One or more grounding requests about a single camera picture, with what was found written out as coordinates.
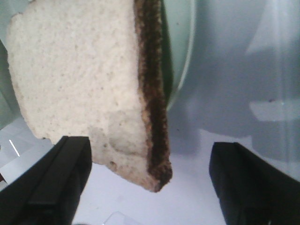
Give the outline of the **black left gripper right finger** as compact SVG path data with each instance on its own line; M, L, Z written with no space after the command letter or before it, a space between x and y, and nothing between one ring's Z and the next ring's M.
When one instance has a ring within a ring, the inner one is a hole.
M237 142L215 142L209 174L228 225L298 225L300 183Z

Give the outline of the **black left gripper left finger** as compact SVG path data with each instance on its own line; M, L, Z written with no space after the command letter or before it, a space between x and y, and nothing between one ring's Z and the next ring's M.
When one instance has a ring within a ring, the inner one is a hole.
M2 225L70 225L92 167L90 140L63 136L0 192Z

